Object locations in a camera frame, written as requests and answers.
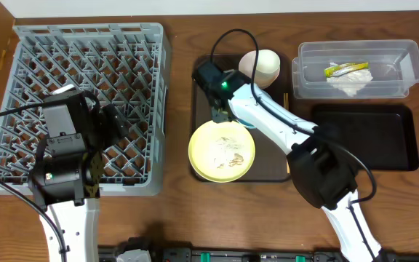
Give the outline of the light blue bowl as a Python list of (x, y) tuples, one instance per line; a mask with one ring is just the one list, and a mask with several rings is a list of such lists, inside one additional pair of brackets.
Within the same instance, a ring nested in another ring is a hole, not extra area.
[(242, 124), (247, 129), (255, 129), (255, 126), (254, 125), (252, 125), (252, 124), (250, 124), (248, 122), (245, 122), (242, 119), (237, 119), (237, 122), (240, 123), (240, 124)]

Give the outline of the white napkin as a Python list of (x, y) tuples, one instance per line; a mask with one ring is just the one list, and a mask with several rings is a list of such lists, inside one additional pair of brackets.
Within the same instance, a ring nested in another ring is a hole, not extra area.
[(346, 93), (350, 98), (356, 96), (357, 92), (372, 80), (373, 77), (369, 69), (352, 71), (342, 76), (327, 78), (328, 83)]

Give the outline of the green yellow snack wrapper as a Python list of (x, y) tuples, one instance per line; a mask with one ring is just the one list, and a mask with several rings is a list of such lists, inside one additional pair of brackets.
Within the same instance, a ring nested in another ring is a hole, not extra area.
[(359, 71), (362, 69), (368, 69), (369, 63), (344, 63), (340, 65), (330, 66), (324, 69), (324, 75), (327, 78), (339, 77), (353, 71)]

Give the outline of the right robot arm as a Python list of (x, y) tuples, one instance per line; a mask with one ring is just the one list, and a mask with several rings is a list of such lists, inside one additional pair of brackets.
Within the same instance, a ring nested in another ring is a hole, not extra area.
[(362, 161), (313, 122), (290, 113), (238, 70), (223, 71), (208, 60), (192, 73), (217, 123), (241, 119), (286, 154), (292, 182), (312, 206), (324, 211), (348, 261), (385, 261), (360, 208), (355, 165)]

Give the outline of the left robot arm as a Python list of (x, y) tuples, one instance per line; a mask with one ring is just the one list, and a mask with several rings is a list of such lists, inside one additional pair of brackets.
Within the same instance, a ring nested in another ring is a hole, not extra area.
[(51, 261), (98, 261), (97, 225), (103, 152), (128, 130), (115, 106), (91, 92), (69, 90), (44, 99), (48, 134), (36, 150), (29, 189)]

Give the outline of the pink bowl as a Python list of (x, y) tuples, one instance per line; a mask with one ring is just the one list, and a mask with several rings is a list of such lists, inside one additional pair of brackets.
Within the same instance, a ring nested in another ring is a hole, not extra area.
[(265, 89), (268, 86), (270, 86), (278, 77), (279, 72), (277, 74), (275, 74), (274, 76), (271, 77), (256, 77), (255, 76), (255, 83), (256, 85), (261, 88), (261, 89)]

